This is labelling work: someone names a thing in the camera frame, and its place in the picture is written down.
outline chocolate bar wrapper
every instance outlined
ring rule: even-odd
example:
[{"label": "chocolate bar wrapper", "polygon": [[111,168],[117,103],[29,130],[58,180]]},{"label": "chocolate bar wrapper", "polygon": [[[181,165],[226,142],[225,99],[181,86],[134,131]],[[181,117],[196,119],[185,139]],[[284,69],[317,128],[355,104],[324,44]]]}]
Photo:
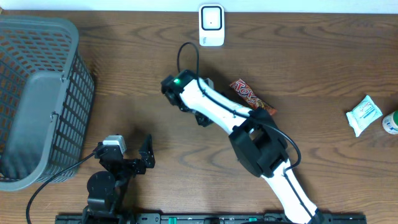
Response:
[{"label": "chocolate bar wrapper", "polygon": [[258,98],[254,94],[251,87],[242,79],[232,82],[229,86],[233,88],[235,92],[251,106],[251,108],[257,109],[258,107],[260,107],[264,110],[267,110],[271,116],[277,112],[277,110],[271,105]]}]

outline wooden table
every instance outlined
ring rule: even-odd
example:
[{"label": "wooden table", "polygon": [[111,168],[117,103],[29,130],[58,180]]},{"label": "wooden table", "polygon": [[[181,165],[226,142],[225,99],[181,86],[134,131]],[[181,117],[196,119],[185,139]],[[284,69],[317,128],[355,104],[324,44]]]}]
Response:
[{"label": "wooden table", "polygon": [[[125,206],[164,213],[282,210],[264,180],[236,160],[219,127],[198,126],[160,92],[160,82],[177,74],[180,45],[198,42],[197,13],[6,14],[61,16],[79,29],[80,52],[98,79],[84,156],[119,133],[132,158],[145,135],[153,135],[155,169],[130,183]],[[398,138],[383,130],[381,119],[356,138],[345,116],[367,94],[385,115],[398,109],[397,16],[227,13],[224,46],[200,47],[200,58],[201,76],[231,99],[239,97],[228,85],[242,78],[279,110],[276,123],[303,155],[295,175],[319,208],[364,213],[370,224],[398,222]],[[194,69],[192,50],[184,50],[182,67]],[[99,170],[98,160],[90,159],[74,179],[44,188],[32,221],[80,213],[87,180]],[[0,192],[0,222],[25,223],[38,186]]]}]

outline white packet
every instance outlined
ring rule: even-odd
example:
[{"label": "white packet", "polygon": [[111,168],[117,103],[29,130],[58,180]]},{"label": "white packet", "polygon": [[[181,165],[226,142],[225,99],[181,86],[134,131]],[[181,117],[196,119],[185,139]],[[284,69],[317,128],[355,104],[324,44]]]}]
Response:
[{"label": "white packet", "polygon": [[370,96],[366,96],[358,106],[346,113],[349,125],[353,127],[358,137],[373,121],[382,116],[381,110],[373,103]]}]

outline green bottle cap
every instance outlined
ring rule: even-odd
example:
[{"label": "green bottle cap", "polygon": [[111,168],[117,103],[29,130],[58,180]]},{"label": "green bottle cap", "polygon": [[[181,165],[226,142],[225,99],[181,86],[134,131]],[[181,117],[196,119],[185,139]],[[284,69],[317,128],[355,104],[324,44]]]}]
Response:
[{"label": "green bottle cap", "polygon": [[398,125],[398,111],[394,112],[394,114],[392,115],[392,119],[394,120],[394,123]]}]

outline white electrical device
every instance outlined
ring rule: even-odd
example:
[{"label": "white electrical device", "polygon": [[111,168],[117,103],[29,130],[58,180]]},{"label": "white electrical device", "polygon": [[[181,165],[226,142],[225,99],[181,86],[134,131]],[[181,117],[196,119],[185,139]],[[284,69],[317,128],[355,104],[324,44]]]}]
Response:
[{"label": "white electrical device", "polygon": [[224,8],[219,4],[204,4],[199,8],[199,43],[202,46],[224,44]]}]

